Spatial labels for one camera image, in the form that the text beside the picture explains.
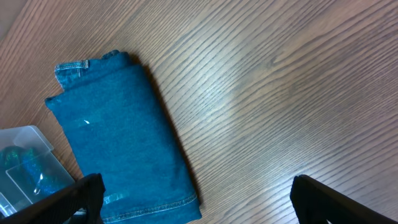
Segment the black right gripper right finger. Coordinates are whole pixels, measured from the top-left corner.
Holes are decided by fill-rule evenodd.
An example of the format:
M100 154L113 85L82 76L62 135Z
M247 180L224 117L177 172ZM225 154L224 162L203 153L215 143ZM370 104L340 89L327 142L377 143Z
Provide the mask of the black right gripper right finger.
M300 224L397 224L307 175L294 177L290 201Z

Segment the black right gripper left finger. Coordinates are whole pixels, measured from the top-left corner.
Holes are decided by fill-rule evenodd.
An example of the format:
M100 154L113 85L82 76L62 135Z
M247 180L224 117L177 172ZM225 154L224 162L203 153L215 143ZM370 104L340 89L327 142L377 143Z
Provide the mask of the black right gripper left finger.
M90 174L2 219L1 224L99 223L104 192L101 174Z

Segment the shiny blue green garment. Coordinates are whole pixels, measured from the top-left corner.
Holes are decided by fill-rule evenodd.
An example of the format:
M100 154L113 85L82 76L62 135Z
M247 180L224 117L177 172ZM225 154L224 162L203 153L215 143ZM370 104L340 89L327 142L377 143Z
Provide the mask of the shiny blue green garment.
M34 195L48 196L66 187L58 176L45 171L44 163L34 147L5 147L1 151L1 167L6 170L16 168Z

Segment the blue jeans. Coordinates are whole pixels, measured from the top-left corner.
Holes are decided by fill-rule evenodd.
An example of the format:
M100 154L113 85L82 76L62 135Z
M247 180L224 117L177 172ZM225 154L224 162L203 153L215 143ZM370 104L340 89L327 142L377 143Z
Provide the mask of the blue jeans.
M59 95L45 100L84 175L99 173L104 223L201 218L185 159L144 67L127 52L58 64Z

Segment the clear plastic storage bin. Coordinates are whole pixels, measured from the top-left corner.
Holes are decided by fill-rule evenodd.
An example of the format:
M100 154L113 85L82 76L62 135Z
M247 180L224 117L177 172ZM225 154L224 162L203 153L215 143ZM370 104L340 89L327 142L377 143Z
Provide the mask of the clear plastic storage bin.
M75 181L36 126L1 130L1 218L39 202Z

